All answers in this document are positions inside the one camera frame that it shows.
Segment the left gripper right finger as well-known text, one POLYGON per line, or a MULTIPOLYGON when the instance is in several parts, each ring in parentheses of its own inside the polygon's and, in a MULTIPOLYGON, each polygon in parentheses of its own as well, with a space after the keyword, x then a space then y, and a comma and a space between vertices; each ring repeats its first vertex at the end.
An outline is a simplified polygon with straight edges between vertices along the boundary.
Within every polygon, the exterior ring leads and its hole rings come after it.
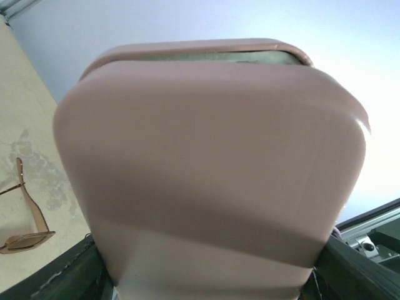
POLYGON ((330 236, 307 280, 308 299, 399 299, 399 274, 330 236))

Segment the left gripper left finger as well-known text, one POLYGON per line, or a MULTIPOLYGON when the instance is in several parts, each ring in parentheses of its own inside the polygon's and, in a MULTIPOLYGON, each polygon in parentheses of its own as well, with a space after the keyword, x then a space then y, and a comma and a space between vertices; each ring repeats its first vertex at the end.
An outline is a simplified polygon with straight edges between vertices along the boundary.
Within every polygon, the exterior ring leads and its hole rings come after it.
POLYGON ((45 280, 31 299, 114 299, 114 284, 90 233, 82 249, 45 280))

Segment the pink glasses case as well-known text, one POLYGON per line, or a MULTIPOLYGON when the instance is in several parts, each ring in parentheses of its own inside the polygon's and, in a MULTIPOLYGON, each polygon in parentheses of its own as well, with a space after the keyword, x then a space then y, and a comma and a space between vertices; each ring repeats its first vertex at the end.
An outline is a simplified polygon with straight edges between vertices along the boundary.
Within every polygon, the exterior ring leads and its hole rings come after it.
POLYGON ((296 299, 370 126, 300 49, 229 39, 108 50, 53 130, 121 299, 296 299))

